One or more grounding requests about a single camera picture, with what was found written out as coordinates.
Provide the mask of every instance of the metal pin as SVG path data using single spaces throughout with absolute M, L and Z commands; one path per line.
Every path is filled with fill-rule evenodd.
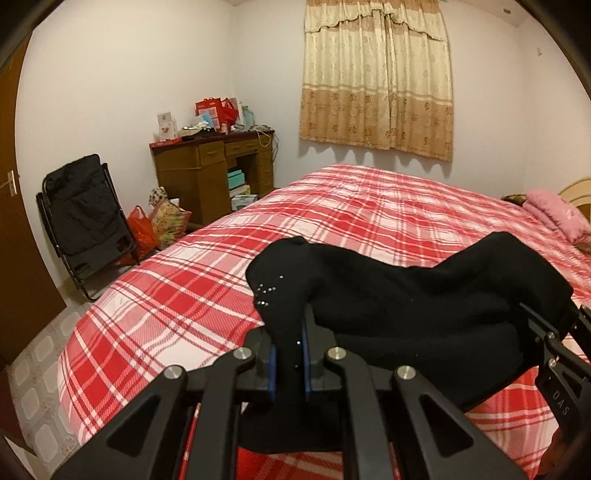
M 403 380 L 412 380 L 417 376 L 417 371 L 413 367 L 403 365 L 402 367 L 398 367 L 396 374 Z
M 180 378 L 182 374 L 183 367 L 180 367 L 179 365 L 172 365 L 164 370 L 164 376 L 169 380 L 176 380 L 177 378 Z
M 252 350 L 250 350 L 247 346 L 241 346 L 240 348 L 234 350 L 233 355 L 239 360 L 248 360 L 250 357 L 252 357 Z
M 347 350 L 339 346 L 334 346 L 326 354 L 331 360 L 342 360 L 347 356 Z

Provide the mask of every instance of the headboard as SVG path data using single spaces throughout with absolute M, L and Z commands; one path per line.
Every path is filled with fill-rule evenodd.
M 577 207 L 591 220 L 591 177 L 585 177 L 566 187 L 560 196 Z

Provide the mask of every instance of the wooden desk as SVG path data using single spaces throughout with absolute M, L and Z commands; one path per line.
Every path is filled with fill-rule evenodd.
M 273 149 L 269 138 L 256 132 L 212 137 L 152 148 L 156 174 L 170 198 L 193 212 L 190 222 L 208 225 L 232 212 L 228 170 L 240 168 L 253 194 L 273 190 Z

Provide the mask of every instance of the black folding chair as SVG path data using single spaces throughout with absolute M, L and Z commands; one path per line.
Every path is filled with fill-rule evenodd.
M 106 164 L 97 154 L 50 173 L 37 194 L 41 219 L 70 278 L 90 301 L 87 282 L 105 267 L 132 254 L 129 229 Z

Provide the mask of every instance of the curtain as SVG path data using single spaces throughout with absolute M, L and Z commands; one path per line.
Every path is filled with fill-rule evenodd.
M 305 57 L 300 138 L 452 159 L 437 0 L 308 0 Z

